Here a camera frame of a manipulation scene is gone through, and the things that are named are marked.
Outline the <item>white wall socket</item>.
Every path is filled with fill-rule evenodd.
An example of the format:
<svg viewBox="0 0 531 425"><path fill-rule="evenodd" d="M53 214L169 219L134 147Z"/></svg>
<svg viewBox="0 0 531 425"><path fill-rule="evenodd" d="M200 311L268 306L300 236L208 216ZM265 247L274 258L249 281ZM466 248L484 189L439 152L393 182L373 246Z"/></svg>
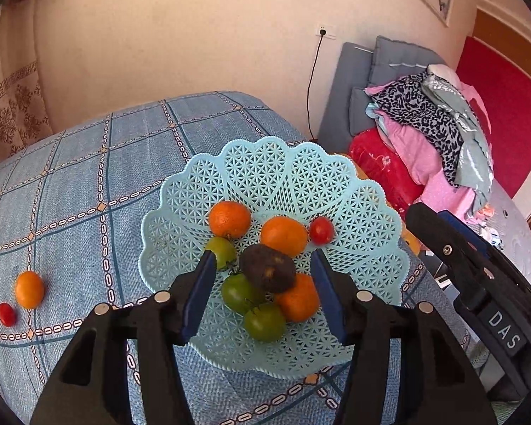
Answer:
<svg viewBox="0 0 531 425"><path fill-rule="evenodd" d="M326 24L318 24L315 29L315 34L324 39L336 39L336 27Z"/></svg>

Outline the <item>light teal cloth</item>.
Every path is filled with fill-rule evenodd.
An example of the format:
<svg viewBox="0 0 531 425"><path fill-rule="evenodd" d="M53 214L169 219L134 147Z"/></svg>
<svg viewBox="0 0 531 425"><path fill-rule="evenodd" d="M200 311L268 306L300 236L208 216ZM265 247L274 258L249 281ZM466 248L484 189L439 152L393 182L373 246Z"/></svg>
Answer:
<svg viewBox="0 0 531 425"><path fill-rule="evenodd" d="M457 151L455 185L471 188L475 193L470 210L474 216L489 202L494 180L494 164L490 146L461 92L448 81L435 74L427 74L422 90L437 108L450 116L461 148Z"/></svg>

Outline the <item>small orange mandarin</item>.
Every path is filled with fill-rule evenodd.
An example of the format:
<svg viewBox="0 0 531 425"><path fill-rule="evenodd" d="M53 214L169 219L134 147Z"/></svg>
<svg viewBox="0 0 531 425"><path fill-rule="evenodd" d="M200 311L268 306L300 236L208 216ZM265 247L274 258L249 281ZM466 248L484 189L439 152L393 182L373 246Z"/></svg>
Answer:
<svg viewBox="0 0 531 425"><path fill-rule="evenodd" d="M276 216L267 220L261 230L260 242L291 258L301 254L309 241L305 226L285 216Z"/></svg>

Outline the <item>large green tomato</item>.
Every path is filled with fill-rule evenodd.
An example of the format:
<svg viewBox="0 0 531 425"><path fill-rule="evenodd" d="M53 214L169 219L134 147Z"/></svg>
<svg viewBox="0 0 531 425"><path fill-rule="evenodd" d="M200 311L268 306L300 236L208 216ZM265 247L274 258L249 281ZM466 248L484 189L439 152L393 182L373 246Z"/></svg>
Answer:
<svg viewBox="0 0 531 425"><path fill-rule="evenodd" d="M287 324L275 303L264 302L245 314L244 329L256 341L274 342L284 336Z"/></svg>

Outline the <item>light blue plastic basket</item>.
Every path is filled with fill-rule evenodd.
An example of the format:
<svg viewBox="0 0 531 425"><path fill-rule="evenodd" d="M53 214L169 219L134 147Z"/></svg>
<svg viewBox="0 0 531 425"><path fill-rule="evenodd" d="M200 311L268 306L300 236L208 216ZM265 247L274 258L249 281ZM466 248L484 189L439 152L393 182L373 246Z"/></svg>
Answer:
<svg viewBox="0 0 531 425"><path fill-rule="evenodd" d="M168 289L178 275L195 269L212 236L209 213L222 200L241 203L251 214L249 230L235 241L237 250L257 243L273 217L303 226L328 218L336 237L323 252L333 270L350 275L358 288L384 302L401 302L410 259L400 245L401 219L380 185L360 178L347 157L326 154L310 142L291 147L273 136L237 139L219 154L198 154L163 182L159 206L145 214L141 227L139 272L147 288ZM304 377L352 357L322 313L290 324L279 341L253 340L242 317L225 306L219 288L211 292L190 345L215 367L280 379Z"/></svg>

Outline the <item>beige patterned curtain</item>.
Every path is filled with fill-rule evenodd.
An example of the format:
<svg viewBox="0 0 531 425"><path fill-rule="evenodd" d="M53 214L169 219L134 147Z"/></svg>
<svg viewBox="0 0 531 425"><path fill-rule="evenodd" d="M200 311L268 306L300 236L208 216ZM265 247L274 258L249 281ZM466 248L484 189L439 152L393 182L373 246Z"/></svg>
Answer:
<svg viewBox="0 0 531 425"><path fill-rule="evenodd" d="M35 47L35 0L0 7L0 161L51 136Z"/></svg>

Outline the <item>red headboard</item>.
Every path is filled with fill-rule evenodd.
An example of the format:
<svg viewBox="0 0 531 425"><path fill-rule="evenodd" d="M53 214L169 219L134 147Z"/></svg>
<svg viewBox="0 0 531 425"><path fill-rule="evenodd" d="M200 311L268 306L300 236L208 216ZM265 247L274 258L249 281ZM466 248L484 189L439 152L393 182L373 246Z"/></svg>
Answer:
<svg viewBox="0 0 531 425"><path fill-rule="evenodd" d="M474 38L465 40L457 74L484 101L495 179L514 196L531 173L531 78Z"/></svg>

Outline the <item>pink cloth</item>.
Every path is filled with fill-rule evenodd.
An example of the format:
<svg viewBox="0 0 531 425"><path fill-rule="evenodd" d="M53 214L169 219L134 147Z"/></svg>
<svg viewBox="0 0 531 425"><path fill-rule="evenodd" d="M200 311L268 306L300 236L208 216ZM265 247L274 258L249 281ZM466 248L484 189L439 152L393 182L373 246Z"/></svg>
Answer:
<svg viewBox="0 0 531 425"><path fill-rule="evenodd" d="M413 181L423 186L423 192L418 200L436 211L448 210L463 221L473 217L470 210L475 198L474 191L471 188L451 185L446 180L440 155L425 136L413 127L398 124L372 102L371 93L379 92L386 85L364 89L370 98L366 113L375 119L378 128L387 137L395 153L407 167ZM454 85L454 87L461 92L479 119L491 150L489 138L491 124L480 94L473 86L464 83Z"/></svg>

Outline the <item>small green tomato in basket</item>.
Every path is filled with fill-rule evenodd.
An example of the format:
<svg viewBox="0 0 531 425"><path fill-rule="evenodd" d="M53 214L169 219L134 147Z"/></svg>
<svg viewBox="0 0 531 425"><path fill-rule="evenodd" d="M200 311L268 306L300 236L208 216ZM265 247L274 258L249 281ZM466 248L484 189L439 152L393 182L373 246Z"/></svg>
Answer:
<svg viewBox="0 0 531 425"><path fill-rule="evenodd" d="M217 271L221 272L227 270L235 265L237 261L237 251L233 244L222 237L211 238L206 246L206 250L210 250L216 256Z"/></svg>

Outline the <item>red cushion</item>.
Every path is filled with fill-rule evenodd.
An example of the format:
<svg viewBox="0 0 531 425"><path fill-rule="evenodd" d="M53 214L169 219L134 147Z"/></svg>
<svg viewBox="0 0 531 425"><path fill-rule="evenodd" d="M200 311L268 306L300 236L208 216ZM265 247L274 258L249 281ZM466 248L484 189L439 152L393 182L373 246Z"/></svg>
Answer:
<svg viewBox="0 0 531 425"><path fill-rule="evenodd" d="M412 180L401 158L387 147L378 130L373 127L356 135L349 154L368 178L380 184L391 207L404 219L421 196L423 186Z"/></svg>

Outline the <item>blue patterned bedspread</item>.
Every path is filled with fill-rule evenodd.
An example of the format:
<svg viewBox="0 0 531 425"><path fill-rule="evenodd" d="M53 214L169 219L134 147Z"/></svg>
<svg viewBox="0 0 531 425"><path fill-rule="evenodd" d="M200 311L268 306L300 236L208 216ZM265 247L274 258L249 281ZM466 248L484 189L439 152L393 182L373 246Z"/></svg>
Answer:
<svg viewBox="0 0 531 425"><path fill-rule="evenodd" d="M212 92L112 112L47 137L0 163L0 303L17 321L0 321L0 394L28 423L44 386L80 325L100 303L143 303L152 292L139 272L142 221L160 189L198 154L231 141L277 137L303 141L261 100ZM463 346L469 331L432 276L400 238L410 259L401 302L428 301ZM14 295L18 276L36 272L41 304L26 310Z"/></svg>

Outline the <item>orange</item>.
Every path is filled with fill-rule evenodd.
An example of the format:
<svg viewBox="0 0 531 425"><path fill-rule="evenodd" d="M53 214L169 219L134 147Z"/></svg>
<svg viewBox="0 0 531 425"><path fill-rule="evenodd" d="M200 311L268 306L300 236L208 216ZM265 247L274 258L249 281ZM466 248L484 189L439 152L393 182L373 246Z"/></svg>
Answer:
<svg viewBox="0 0 531 425"><path fill-rule="evenodd" d="M26 310L37 308L45 296L45 285L36 272L22 272L15 283L14 295L20 306Z"/></svg>
<svg viewBox="0 0 531 425"><path fill-rule="evenodd" d="M251 214L241 203L222 200L210 210L208 224L214 235L228 240L237 240L250 228Z"/></svg>
<svg viewBox="0 0 531 425"><path fill-rule="evenodd" d="M293 286L285 292L274 295L274 302L289 322L304 322L320 307L320 300L314 280L308 274L297 273Z"/></svg>

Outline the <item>dark brown avocado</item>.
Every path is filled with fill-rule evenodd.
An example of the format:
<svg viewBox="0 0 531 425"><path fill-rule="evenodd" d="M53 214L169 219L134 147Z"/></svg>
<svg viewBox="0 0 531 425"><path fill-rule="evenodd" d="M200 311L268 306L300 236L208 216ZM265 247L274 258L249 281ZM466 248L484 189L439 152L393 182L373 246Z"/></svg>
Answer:
<svg viewBox="0 0 531 425"><path fill-rule="evenodd" d="M290 256L262 244L248 246L241 253L240 269L251 284L271 294L286 292L296 276Z"/></svg>

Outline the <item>red cherry tomato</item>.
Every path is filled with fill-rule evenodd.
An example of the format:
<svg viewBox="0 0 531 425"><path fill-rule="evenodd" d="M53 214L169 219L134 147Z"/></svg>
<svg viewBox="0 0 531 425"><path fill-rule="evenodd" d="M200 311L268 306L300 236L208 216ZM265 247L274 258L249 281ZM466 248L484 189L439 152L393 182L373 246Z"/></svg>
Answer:
<svg viewBox="0 0 531 425"><path fill-rule="evenodd" d="M0 303L0 321L5 327L12 327L17 321L16 311L6 302Z"/></svg>

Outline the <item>grey pillow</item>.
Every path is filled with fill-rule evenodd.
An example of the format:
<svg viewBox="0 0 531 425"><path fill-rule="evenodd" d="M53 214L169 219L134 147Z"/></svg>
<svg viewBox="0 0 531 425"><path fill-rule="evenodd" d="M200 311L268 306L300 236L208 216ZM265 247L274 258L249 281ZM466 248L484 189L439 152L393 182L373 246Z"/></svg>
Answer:
<svg viewBox="0 0 531 425"><path fill-rule="evenodd" d="M368 85L373 51L352 42L342 45L334 81L321 120L317 143L327 153L349 151L353 138L375 127L365 114L369 103Z"/></svg>
<svg viewBox="0 0 531 425"><path fill-rule="evenodd" d="M368 85L385 85L406 75L424 72L429 64L445 64L444 59L417 44L378 35L372 55Z"/></svg>

